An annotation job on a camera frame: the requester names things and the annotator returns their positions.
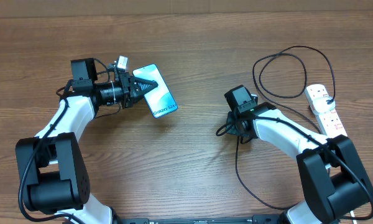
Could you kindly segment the blue screen Galaxy smartphone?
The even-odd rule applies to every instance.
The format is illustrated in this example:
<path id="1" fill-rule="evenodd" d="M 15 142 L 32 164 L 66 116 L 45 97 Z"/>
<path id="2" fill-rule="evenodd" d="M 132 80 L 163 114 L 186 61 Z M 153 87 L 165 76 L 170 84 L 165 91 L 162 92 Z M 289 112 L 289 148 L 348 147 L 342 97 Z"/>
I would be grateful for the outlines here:
<path id="1" fill-rule="evenodd" d="M 165 116 L 166 114 L 172 113 L 178 109 L 178 105 L 156 64 L 150 64 L 138 68 L 132 73 L 137 78 L 158 83 L 158 87 L 144 95 L 154 118 Z"/>

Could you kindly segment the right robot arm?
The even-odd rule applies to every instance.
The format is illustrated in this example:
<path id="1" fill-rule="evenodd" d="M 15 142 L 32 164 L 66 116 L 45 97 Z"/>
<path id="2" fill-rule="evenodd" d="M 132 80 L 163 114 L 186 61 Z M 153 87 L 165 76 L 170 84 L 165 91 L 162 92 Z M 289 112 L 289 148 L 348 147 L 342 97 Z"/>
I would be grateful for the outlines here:
<path id="1" fill-rule="evenodd" d="M 295 159 L 304 199 L 282 209 L 277 223 L 337 223 L 369 203 L 373 217 L 373 186 L 352 141 L 345 135 L 315 133 L 285 117 L 274 105 L 259 103 L 239 85 L 224 95 L 230 112 L 217 136 L 237 136 L 238 144 L 252 139 L 269 142 Z"/>

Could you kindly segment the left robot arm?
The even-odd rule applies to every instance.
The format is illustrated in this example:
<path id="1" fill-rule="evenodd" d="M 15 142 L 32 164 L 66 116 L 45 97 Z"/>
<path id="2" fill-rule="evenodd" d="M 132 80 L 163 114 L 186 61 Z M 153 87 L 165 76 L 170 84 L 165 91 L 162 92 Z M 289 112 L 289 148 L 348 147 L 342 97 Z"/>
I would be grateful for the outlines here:
<path id="1" fill-rule="evenodd" d="M 66 218 L 68 223 L 121 223 L 115 210 L 91 194 L 90 179 L 79 140 L 100 106 L 133 107 L 158 87 L 152 79 L 137 78 L 119 57 L 106 66 L 108 78 L 98 82 L 97 58 L 71 61 L 72 79 L 58 89 L 59 108 L 48 125 L 16 144 L 19 171 L 18 206 L 32 222 Z"/>

